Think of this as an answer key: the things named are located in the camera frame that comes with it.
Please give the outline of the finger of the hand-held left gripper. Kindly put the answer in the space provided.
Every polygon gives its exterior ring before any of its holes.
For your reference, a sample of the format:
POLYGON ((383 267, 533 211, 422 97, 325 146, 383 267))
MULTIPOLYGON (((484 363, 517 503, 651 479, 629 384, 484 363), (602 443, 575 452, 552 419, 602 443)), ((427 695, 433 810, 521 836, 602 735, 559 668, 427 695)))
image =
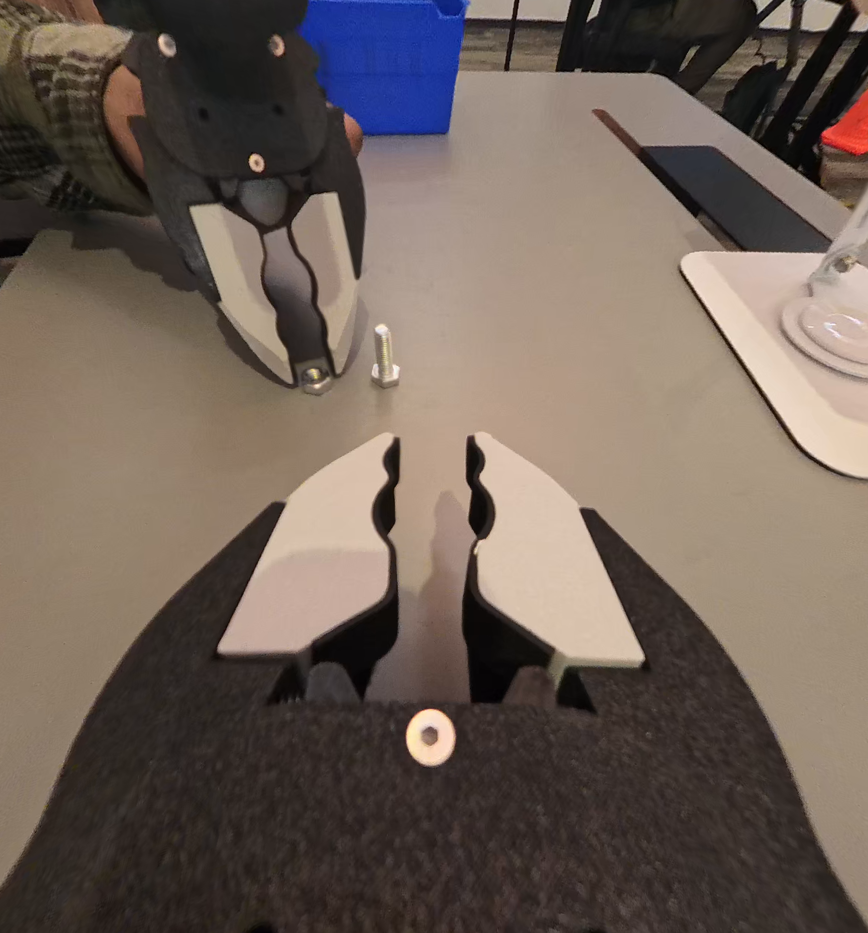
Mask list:
POLYGON ((303 268, 281 225, 287 201, 232 201, 188 209, 218 292, 218 307, 255 357, 300 387, 303 268))
POLYGON ((349 361, 358 276, 339 195, 312 195, 288 228, 296 274, 288 311, 289 355, 298 378, 336 378, 349 361))

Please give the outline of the acrylic sign stand white base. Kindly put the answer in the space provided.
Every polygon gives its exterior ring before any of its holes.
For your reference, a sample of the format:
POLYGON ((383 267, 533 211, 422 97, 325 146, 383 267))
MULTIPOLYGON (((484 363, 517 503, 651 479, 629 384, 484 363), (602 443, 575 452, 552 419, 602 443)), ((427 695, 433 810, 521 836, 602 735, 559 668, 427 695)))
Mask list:
POLYGON ((824 253, 700 251, 680 271, 796 446, 868 481, 868 187, 824 253))

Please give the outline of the blue plastic bin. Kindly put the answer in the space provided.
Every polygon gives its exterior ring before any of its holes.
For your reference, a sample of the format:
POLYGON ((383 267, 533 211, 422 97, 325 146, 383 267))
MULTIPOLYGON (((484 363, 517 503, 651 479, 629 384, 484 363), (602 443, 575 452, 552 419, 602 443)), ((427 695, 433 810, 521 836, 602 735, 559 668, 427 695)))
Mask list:
POLYGON ((327 99, 368 136, 451 127, 466 1, 311 1, 301 36, 327 99))

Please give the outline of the steel hex bolt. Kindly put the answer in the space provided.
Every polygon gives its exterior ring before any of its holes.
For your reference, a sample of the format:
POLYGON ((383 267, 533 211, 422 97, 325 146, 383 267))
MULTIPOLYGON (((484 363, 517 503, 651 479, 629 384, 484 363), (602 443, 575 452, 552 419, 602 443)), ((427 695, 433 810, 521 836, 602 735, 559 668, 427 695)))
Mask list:
POLYGON ((400 383, 400 367, 393 359, 391 329, 385 324, 373 330, 375 361, 371 367, 371 380, 380 388, 397 387, 400 383))

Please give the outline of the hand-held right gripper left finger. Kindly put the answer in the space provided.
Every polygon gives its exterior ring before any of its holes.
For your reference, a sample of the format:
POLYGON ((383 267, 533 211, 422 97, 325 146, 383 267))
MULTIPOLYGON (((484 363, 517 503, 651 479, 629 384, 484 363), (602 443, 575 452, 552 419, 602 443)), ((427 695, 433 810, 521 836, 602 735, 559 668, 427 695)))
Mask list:
POLYGON ((283 659, 303 680, 313 667, 334 663, 365 697, 398 635, 390 535, 399 473, 400 440, 381 433, 280 504, 218 642, 219 659, 283 659))

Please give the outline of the black flat pad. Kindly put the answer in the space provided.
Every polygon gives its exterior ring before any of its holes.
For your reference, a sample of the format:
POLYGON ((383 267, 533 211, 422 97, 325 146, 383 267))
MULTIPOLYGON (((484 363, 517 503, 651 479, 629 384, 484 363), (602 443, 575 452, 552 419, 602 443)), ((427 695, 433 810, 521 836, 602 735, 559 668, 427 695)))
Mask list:
POLYGON ((714 147, 644 146, 639 160, 691 215, 744 252, 820 254, 831 243, 714 147))

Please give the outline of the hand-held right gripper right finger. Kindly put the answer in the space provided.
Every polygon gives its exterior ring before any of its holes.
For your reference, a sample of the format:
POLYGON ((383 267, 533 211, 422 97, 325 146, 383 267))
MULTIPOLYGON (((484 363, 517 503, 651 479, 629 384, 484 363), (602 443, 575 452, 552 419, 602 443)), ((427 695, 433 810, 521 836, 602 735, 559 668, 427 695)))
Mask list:
POLYGON ((647 659, 577 500, 491 434, 465 442, 475 539, 463 591, 470 699, 502 702, 526 668, 556 699, 587 702, 587 670, 647 659))

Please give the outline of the person's left forearm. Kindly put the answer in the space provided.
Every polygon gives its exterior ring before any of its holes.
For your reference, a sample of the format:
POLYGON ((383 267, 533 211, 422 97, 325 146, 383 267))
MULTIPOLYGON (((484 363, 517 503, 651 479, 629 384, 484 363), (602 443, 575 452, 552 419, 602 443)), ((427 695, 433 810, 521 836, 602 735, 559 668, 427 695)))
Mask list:
POLYGON ((134 33, 94 9, 67 17, 36 2, 0 2, 0 199, 55 211, 150 216, 120 165, 102 92, 134 33))

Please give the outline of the orange traffic cone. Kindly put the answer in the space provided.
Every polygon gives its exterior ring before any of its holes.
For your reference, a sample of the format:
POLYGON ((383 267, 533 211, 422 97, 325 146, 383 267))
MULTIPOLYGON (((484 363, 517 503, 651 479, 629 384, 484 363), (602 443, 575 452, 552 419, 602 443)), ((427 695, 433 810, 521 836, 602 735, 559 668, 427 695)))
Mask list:
POLYGON ((824 130, 821 144, 840 154, 868 156, 868 87, 840 120, 824 130))

